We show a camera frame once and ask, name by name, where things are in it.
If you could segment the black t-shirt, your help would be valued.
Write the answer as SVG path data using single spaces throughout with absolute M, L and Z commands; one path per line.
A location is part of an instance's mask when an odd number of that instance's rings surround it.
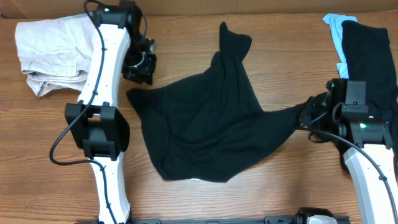
M 164 180 L 227 182 L 276 151 L 299 125 L 304 104 L 261 108 L 243 65 L 251 43 L 222 23 L 220 49 L 205 72 L 126 93 Z

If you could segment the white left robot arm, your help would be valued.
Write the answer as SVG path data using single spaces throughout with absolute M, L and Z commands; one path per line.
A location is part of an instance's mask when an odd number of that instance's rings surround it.
M 98 3 L 93 23 L 93 56 L 86 83 L 74 104 L 65 107 L 66 131 L 84 152 L 82 163 L 95 175 L 99 198 L 96 223 L 132 223 L 124 183 L 123 159 L 130 128 L 118 108 L 121 78 L 152 84 L 155 40 L 140 32 L 146 21 L 134 1 L 117 6 Z

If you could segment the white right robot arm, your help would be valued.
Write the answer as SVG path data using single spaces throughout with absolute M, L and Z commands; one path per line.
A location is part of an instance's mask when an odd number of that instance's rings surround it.
M 397 182 L 388 123 L 370 114 L 366 82 L 332 79 L 322 101 L 311 97 L 300 129 L 333 142 L 351 176 L 363 223 L 397 223 Z

